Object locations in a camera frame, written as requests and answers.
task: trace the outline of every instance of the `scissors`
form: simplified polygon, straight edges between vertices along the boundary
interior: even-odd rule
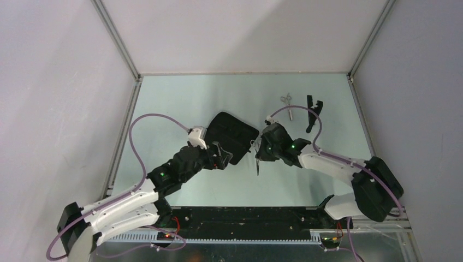
[[[285,103],[286,105],[291,105],[290,101],[291,101],[292,97],[289,95],[289,93],[285,96],[285,97],[280,97],[280,100],[281,102]],[[288,108],[288,112],[289,112],[289,120],[293,120],[293,112],[291,111],[291,108]]]
[[[251,146],[254,147],[254,150],[256,152],[256,169],[257,169],[257,176],[259,176],[259,168],[260,168],[260,159],[258,158],[258,152],[259,152],[259,143],[257,143],[255,140],[251,140]]]

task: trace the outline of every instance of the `wall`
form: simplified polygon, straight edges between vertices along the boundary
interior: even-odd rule
[[[0,61],[1,260],[44,261],[100,196],[134,82],[88,0],[2,1]]]
[[[354,78],[425,261],[462,261],[463,2],[398,1]]]
[[[141,73],[347,72],[385,2],[104,1]]]

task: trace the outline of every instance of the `white tabletop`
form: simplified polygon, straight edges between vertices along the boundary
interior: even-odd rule
[[[145,76],[132,120],[146,113],[167,114],[187,127],[207,127],[221,111],[262,130],[265,117],[284,106],[280,96],[290,93],[293,105],[307,106],[308,94],[324,102],[323,131],[317,145],[344,156],[371,157],[360,118],[343,74],[261,74]],[[275,118],[293,139],[312,140],[307,111],[293,109],[293,121],[283,111]],[[165,163],[186,145],[187,134],[172,122],[145,118],[133,130],[135,147],[148,172]],[[137,183],[141,167],[128,139],[114,184],[114,193]],[[171,206],[316,206],[330,194],[352,189],[317,171],[286,166],[283,161],[260,162],[254,154],[225,170],[203,170],[167,197]]]

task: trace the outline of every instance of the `black case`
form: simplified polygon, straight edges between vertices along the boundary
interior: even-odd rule
[[[220,112],[209,124],[204,140],[207,144],[219,142],[225,151],[233,154],[230,164],[236,165],[251,148],[251,140],[258,136],[259,130],[229,113]]]

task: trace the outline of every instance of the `robotic arm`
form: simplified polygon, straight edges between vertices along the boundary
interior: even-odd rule
[[[165,197],[179,190],[183,183],[201,169],[225,169],[233,156],[223,150],[217,142],[208,146],[204,141],[205,132],[204,127],[194,127],[188,135],[188,145],[182,147],[172,159],[148,173],[141,187],[135,192],[132,190],[137,184],[118,195],[84,207],[79,207],[76,202],[66,206],[57,227],[58,232],[82,214],[92,212],[62,235],[61,241],[66,254],[69,254],[75,241],[88,227],[93,233],[94,250],[106,240],[123,232],[146,225],[165,226],[172,216],[172,210]],[[108,205],[128,192],[128,197]],[[95,211],[97,207],[105,204],[106,207]]]
[[[371,220],[382,222],[395,206],[391,196],[360,167],[376,174],[396,198],[403,195],[402,187],[382,159],[353,159],[326,151],[322,154],[322,150],[319,148],[317,151],[308,140],[292,140],[279,123],[266,123],[268,126],[262,131],[257,159],[272,162],[281,159],[289,166],[318,170],[353,188],[353,193],[332,195],[323,201],[325,211],[334,220],[365,215]],[[339,159],[348,159],[350,164]]]

